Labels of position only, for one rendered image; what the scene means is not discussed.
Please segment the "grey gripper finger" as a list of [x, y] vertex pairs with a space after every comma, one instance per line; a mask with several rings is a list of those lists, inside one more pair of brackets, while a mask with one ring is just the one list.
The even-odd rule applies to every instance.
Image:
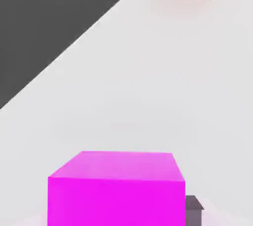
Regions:
[[185, 226], [237, 226], [237, 220], [210, 204], [204, 206], [195, 195], [187, 195]]

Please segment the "small magenta cube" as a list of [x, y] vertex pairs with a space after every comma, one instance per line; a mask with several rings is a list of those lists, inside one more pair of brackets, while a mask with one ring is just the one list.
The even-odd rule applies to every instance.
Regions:
[[47, 226], [185, 226], [171, 153], [83, 151], [48, 177]]

